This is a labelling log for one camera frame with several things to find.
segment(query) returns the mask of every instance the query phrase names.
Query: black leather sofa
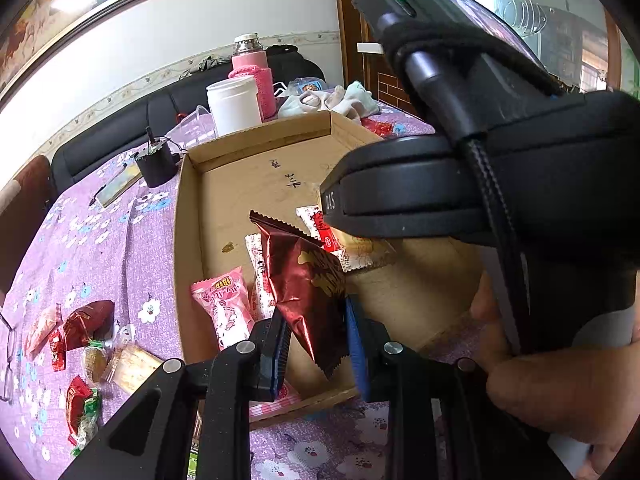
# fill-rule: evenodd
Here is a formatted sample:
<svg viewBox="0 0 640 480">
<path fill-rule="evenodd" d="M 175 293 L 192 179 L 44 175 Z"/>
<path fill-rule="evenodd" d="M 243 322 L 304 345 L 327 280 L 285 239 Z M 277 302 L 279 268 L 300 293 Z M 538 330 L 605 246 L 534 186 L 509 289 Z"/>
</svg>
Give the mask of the black leather sofa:
<svg viewBox="0 0 640 480">
<path fill-rule="evenodd" d="M 304 59 L 295 46 L 277 45 L 267 49 L 273 81 L 285 85 L 297 77 L 324 74 L 315 63 Z M 57 150 L 51 171 L 57 194 L 82 180 L 114 155 L 135 148 L 146 139 L 150 126 L 156 136 L 164 135 L 178 122 L 178 114 L 190 114 L 197 105 L 209 108 L 207 86 L 227 78 L 231 63 L 185 77 L 111 114 Z"/>
</svg>

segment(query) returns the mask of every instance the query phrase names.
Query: pink thermos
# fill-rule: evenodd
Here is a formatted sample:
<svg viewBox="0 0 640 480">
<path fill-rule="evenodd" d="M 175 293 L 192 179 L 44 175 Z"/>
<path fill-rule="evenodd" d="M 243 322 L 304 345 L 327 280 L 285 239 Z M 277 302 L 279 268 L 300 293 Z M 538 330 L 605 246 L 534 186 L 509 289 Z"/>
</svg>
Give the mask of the pink thermos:
<svg viewBox="0 0 640 480">
<path fill-rule="evenodd" d="M 234 40 L 231 63 L 234 69 L 229 77 L 252 75 L 258 86 L 258 104 L 263 119 L 276 113 L 276 98 L 273 95 L 273 76 L 267 65 L 267 53 L 260 44 L 258 34 L 243 34 Z"/>
</svg>

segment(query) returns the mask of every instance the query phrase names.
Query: white container lid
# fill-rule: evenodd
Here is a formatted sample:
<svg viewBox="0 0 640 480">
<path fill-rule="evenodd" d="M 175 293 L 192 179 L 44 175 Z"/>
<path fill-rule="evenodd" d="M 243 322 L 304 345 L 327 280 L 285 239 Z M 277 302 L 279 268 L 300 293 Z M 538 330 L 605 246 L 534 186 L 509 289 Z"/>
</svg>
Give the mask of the white container lid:
<svg viewBox="0 0 640 480">
<path fill-rule="evenodd" d="M 224 99 L 242 92 L 258 93 L 258 85 L 255 83 L 254 76 L 232 77 L 207 86 L 207 95 L 213 96 L 215 99 Z"/>
<path fill-rule="evenodd" d="M 249 41 L 249 40 L 257 40 L 258 33 L 251 32 L 250 34 L 242 34 L 234 39 L 234 43 L 239 43 L 240 41 Z"/>
</svg>

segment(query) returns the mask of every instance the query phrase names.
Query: eyeglasses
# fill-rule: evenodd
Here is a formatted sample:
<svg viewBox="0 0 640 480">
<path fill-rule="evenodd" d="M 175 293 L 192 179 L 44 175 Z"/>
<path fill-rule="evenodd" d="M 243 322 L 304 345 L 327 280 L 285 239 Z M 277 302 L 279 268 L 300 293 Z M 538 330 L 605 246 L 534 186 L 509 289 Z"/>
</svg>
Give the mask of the eyeglasses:
<svg viewBox="0 0 640 480">
<path fill-rule="evenodd" d="M 9 402 L 14 393 L 14 371 L 11 370 L 11 361 L 14 360 L 15 343 L 17 336 L 15 328 L 11 327 L 2 314 L 0 314 L 0 321 L 9 331 L 6 337 L 6 368 L 4 369 L 4 393 L 0 396 L 0 400 L 3 402 Z"/>
</svg>

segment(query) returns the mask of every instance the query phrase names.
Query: pink knitted cover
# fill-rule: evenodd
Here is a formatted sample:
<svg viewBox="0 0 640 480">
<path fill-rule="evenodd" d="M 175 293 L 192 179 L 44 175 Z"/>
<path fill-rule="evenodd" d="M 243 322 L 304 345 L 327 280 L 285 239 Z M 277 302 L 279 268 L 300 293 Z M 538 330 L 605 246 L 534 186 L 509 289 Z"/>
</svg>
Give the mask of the pink knitted cover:
<svg viewBox="0 0 640 480">
<path fill-rule="evenodd" d="M 276 98 L 273 95 L 273 77 L 271 76 L 271 68 L 247 65 L 236 70 L 232 70 L 229 73 L 229 78 L 241 75 L 254 76 L 255 83 L 258 86 L 258 104 L 260 105 L 262 120 L 275 115 Z"/>
</svg>

